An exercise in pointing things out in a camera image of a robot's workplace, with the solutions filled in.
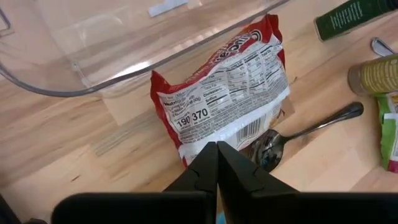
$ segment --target wooden table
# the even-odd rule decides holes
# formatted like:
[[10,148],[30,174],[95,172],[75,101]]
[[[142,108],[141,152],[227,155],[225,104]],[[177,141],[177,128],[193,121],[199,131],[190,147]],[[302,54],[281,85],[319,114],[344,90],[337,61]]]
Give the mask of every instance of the wooden table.
[[[377,57],[371,37],[398,49],[398,12],[320,42],[314,17],[342,2],[291,0],[272,11],[284,35],[295,110],[276,129],[292,134],[354,100],[363,102],[365,112],[288,143],[272,175],[302,191],[398,191],[398,175],[380,167],[377,104],[354,95],[346,81],[350,66]],[[236,32],[157,71],[180,82]],[[71,194],[161,191],[181,174],[149,87],[145,76],[118,96],[51,98],[0,81],[0,193],[21,220],[49,220],[53,207]]]

